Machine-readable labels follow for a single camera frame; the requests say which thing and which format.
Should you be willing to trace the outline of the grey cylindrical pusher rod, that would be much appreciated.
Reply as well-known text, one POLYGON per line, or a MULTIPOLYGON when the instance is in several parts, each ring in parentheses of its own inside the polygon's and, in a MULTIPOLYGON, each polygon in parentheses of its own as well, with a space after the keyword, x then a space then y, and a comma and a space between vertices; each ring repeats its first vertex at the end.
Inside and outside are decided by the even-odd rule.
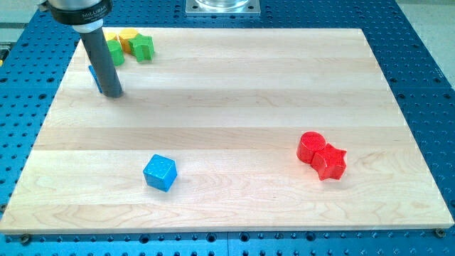
POLYGON ((102 94, 106 97, 121 97, 122 86, 102 29, 80 33, 80 37, 97 76, 102 94))

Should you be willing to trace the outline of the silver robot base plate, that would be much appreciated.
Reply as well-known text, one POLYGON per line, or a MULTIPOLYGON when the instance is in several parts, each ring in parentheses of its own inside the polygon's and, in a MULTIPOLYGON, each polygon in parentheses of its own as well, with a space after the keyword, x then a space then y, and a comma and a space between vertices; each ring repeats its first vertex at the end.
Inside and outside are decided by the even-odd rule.
POLYGON ((260 0, 186 0, 186 16, 260 16, 260 0))

